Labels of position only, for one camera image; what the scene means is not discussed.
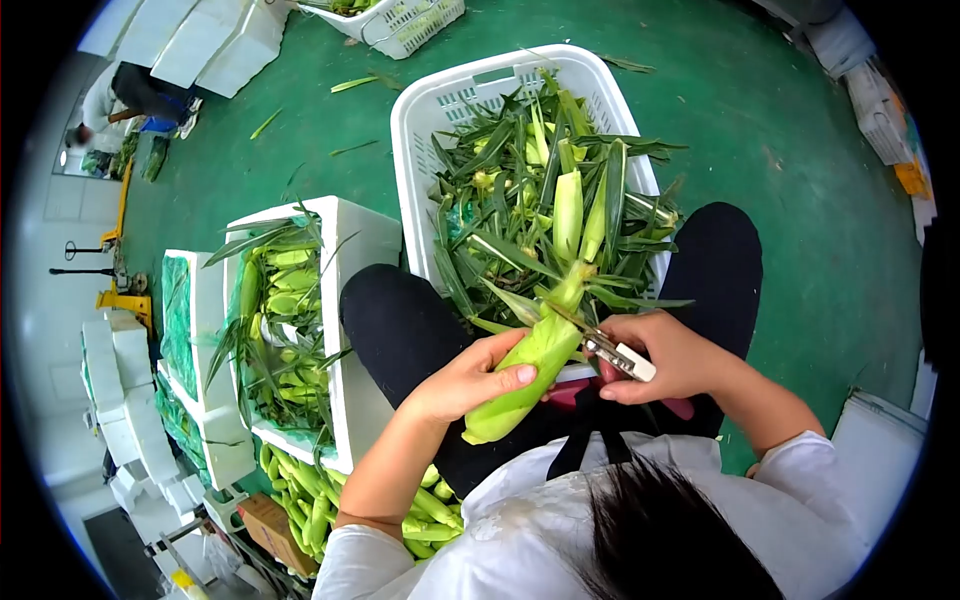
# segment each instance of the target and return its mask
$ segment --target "black strap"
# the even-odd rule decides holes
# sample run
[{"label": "black strap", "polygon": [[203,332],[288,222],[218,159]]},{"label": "black strap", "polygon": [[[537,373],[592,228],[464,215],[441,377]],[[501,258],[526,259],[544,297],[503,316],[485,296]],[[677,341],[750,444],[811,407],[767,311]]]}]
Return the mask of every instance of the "black strap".
[{"label": "black strap", "polygon": [[619,431],[616,431],[615,427],[611,428],[613,421],[605,419],[611,408],[610,403],[601,399],[592,386],[587,386],[578,392],[575,398],[577,400],[575,414],[577,425],[570,432],[564,447],[557,453],[553,463],[550,464],[550,468],[546,472],[547,481],[580,470],[580,465],[584,461],[584,454],[587,453],[590,435],[594,431],[599,431],[603,437],[604,446],[607,448],[607,457],[611,464],[625,463],[632,459],[633,455],[630,448],[623,441]]}]

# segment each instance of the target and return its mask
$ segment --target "yellow pallet jack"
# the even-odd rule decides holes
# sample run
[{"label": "yellow pallet jack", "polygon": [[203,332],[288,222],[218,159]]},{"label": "yellow pallet jack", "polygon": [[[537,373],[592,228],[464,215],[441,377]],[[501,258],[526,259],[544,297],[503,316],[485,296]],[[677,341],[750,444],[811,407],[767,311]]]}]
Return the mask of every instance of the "yellow pallet jack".
[{"label": "yellow pallet jack", "polygon": [[51,275],[68,274],[97,274],[111,278],[110,289],[97,294],[96,309],[122,308],[133,312],[136,319],[147,327],[147,336],[154,337],[153,302],[147,293],[147,275],[136,273],[127,277],[120,255],[120,239],[123,236],[123,217],[127,208],[127,191],[130,189],[130,177],[133,168],[133,159],[127,162],[123,175],[123,184],[120,187],[120,206],[117,214],[116,228],[100,236],[100,248],[77,248],[69,241],[63,248],[63,257],[73,260],[78,253],[107,253],[113,251],[112,269],[50,269]]}]

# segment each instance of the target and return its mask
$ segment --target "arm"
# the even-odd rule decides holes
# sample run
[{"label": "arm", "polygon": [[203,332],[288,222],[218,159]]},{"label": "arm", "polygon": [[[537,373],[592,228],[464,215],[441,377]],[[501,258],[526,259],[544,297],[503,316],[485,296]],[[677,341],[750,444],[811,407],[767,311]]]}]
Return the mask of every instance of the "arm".
[{"label": "arm", "polygon": [[143,114],[143,110],[137,110],[136,108],[127,108],[126,110],[121,110],[120,112],[114,112],[112,115],[107,117],[108,123],[116,123],[117,121],[125,121],[127,119],[133,119]]},{"label": "arm", "polygon": [[638,404],[710,394],[761,458],[770,448],[806,430],[824,435],[820,422],[801,399],[663,311],[616,315],[600,328],[617,342],[646,349],[657,367],[654,378],[641,383],[614,381],[613,367],[602,363],[604,379],[610,382],[600,391],[603,398]]},{"label": "arm", "polygon": [[526,331],[512,329],[474,342],[403,400],[344,485],[334,529],[360,523],[402,541],[400,522],[447,427],[485,401],[536,378],[532,365],[489,372]]}]

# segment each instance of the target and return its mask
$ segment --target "black pants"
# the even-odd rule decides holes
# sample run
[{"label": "black pants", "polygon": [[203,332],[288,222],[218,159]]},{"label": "black pants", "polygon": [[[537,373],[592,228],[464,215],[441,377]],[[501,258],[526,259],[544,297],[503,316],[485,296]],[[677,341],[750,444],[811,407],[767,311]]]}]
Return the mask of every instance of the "black pants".
[{"label": "black pants", "polygon": [[188,116],[186,105],[191,98],[189,90],[152,77],[150,69],[145,66],[121,62],[110,88],[128,108],[148,116],[174,121],[178,125]]},{"label": "black pants", "polygon": [[[763,278],[753,223],[730,204],[708,204],[690,215],[675,241],[680,251],[671,257],[660,297],[696,300],[670,312],[697,333],[745,358]],[[340,306],[353,349],[394,408],[472,342],[425,279],[391,265],[371,265],[353,276],[344,286]],[[690,420],[680,419],[660,402],[651,403],[658,431],[716,437],[723,413],[707,395],[691,401],[694,416]],[[595,430],[657,433],[640,407],[600,402],[604,403],[599,411],[603,422],[594,423]],[[521,453],[582,428],[577,412],[538,402],[502,440],[480,445],[461,439],[464,420],[457,420],[450,425],[434,464],[464,498]]]}]

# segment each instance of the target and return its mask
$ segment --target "sneaker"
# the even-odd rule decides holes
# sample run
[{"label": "sneaker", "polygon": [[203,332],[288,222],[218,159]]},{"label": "sneaker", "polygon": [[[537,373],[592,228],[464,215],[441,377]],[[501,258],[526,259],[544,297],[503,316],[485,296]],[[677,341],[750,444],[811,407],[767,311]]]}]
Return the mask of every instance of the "sneaker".
[{"label": "sneaker", "polygon": [[192,132],[192,131],[193,131],[193,128],[195,128],[195,127],[197,127],[197,113],[196,113],[196,112],[194,112],[193,114],[191,114],[191,115],[187,118],[186,123],[184,123],[183,125],[181,125],[181,126],[179,127],[178,131],[179,131],[179,133],[180,133],[180,139],[186,139],[186,136],[189,135],[190,132]]}]

